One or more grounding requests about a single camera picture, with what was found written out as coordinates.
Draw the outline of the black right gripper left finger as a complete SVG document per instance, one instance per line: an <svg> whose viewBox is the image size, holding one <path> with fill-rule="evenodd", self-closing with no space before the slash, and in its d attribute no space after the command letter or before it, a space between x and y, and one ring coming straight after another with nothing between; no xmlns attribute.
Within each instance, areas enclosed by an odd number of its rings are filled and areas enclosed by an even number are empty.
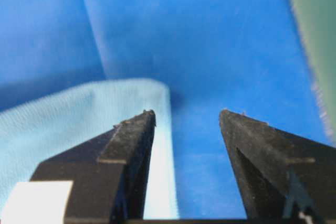
<svg viewBox="0 0 336 224"><path fill-rule="evenodd" d="M155 113L143 111L113 129L41 163L16 184L2 223L121 223L144 214Z"/></svg>

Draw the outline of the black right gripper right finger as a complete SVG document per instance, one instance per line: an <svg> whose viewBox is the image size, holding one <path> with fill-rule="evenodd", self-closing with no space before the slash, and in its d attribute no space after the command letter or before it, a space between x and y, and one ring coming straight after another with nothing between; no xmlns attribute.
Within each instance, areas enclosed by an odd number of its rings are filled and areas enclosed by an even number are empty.
<svg viewBox="0 0 336 224"><path fill-rule="evenodd" d="M335 148L223 110L220 130L249 220L335 223Z"/></svg>

